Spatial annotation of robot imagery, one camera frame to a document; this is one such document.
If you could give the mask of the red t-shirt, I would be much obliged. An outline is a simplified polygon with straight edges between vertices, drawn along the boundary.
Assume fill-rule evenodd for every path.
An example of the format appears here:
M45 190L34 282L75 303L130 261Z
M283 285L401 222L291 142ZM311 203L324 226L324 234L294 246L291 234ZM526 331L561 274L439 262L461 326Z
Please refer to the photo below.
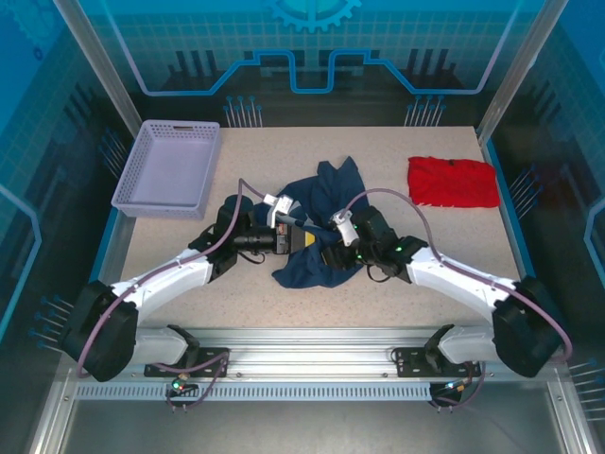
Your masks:
M408 159L408 192L417 205L495 208L500 204L495 169L468 159Z

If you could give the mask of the aluminium frame post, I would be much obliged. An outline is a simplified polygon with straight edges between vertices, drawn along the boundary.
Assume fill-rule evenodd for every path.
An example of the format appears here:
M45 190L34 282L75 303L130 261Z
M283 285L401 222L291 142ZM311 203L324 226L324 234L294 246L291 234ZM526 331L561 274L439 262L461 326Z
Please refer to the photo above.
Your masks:
M569 0L544 0L543 6L479 123L476 133L477 142L481 147L486 146L492 137L568 2Z
M79 1L53 0L53 3L129 133L136 137L142 126L141 116Z

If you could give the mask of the navy blue t-shirt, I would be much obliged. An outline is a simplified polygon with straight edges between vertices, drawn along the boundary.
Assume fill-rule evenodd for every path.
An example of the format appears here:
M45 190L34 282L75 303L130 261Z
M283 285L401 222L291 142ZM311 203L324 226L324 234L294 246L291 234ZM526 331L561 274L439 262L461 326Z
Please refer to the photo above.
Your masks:
M362 267L335 270L326 265L321 253L340 239L330 228L333 214L348 203L352 213L369 206L367 197L354 197L366 187L353 158L348 157L340 167L328 161L318 164L317 174L289 183L278 195L293 200L289 213L283 217L286 224L295 225L315 236L311 245L291 253L286 265L272 276L284 288L335 288L351 279Z

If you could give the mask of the lavender plastic basket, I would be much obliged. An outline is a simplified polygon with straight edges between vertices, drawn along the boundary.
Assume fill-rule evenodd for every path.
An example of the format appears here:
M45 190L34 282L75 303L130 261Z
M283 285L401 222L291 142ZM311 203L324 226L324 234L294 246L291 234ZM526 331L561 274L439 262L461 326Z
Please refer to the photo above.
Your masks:
M216 122L145 121L112 206L130 218L204 218L220 149Z

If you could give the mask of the small LED circuit board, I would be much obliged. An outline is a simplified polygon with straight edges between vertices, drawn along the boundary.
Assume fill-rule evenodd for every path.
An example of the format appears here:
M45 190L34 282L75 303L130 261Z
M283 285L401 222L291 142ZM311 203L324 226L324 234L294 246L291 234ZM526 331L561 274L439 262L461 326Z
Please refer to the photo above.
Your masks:
M188 395L196 391L199 387L195 383L189 382L190 376L187 374L178 375L170 384L167 396L170 398Z
M459 394L462 393L469 385L473 383L471 378L458 378L453 381L443 383L432 383L430 392L433 396Z

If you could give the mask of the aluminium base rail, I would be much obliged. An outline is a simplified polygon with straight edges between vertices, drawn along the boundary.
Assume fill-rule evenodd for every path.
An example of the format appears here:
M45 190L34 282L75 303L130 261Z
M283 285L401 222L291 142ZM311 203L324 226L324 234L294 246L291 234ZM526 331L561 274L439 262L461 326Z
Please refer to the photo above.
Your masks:
M424 347L438 331L395 328L194 329L203 347L228 348L222 375L229 379L377 381L383 378L443 381L449 377L400 378L390 353ZM119 375L144 369L129 365Z

